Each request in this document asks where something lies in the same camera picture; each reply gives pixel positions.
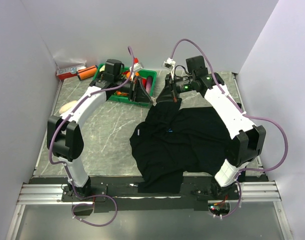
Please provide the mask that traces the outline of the white flower brooch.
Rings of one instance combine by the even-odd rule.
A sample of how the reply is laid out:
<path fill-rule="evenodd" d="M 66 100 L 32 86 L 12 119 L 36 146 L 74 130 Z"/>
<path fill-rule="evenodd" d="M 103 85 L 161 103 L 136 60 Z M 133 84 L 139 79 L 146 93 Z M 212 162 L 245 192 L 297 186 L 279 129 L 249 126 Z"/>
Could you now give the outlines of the white flower brooch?
<path fill-rule="evenodd" d="M 157 104 L 157 99 L 155 97 L 151 97 L 150 101 L 153 106 L 155 106 Z"/>

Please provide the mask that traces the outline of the black t-shirt garment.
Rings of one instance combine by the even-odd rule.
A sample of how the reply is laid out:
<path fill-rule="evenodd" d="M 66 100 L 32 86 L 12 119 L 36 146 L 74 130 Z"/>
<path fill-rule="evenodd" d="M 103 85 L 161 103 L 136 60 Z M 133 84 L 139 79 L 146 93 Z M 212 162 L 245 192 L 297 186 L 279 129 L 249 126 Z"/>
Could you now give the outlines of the black t-shirt garment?
<path fill-rule="evenodd" d="M 230 142 L 226 125 L 213 107 L 181 108 L 160 102 L 130 137 L 131 153 L 143 181 L 140 193 L 180 192 L 183 173 L 215 176 Z"/>

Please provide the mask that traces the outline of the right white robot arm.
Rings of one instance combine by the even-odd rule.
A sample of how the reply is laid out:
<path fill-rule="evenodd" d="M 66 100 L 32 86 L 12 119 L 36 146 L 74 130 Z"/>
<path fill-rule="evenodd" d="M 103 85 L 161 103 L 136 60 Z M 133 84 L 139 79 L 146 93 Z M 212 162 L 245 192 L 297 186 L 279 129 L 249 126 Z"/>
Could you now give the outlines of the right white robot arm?
<path fill-rule="evenodd" d="M 163 62 L 169 73 L 156 101 L 176 103 L 181 93 L 196 91 L 211 104 L 225 124 L 231 140 L 225 149 L 225 160 L 214 176 L 216 183 L 210 188 L 212 196 L 220 200 L 228 194 L 228 187 L 237 180 L 241 171 L 261 154 L 266 130 L 244 116 L 223 79 L 216 72 L 208 72 L 201 55 L 186 59 L 186 63 L 187 76 L 179 77 L 175 75 L 176 62 L 173 59 Z"/>

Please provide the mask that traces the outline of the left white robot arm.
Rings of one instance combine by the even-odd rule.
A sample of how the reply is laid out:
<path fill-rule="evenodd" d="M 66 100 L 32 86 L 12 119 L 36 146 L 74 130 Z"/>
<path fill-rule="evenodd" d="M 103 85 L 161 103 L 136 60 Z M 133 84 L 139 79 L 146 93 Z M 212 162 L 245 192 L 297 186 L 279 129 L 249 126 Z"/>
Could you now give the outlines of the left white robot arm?
<path fill-rule="evenodd" d="M 126 98 L 128 103 L 150 104 L 156 72 L 144 70 L 137 58 L 127 68 L 116 59 L 95 67 L 89 87 L 82 97 L 59 116 L 47 121 L 48 158 L 52 165 L 62 165 L 68 177 L 68 195 L 86 201 L 92 195 L 91 179 L 81 155 L 84 149 L 82 127 L 93 112 L 110 97 Z"/>

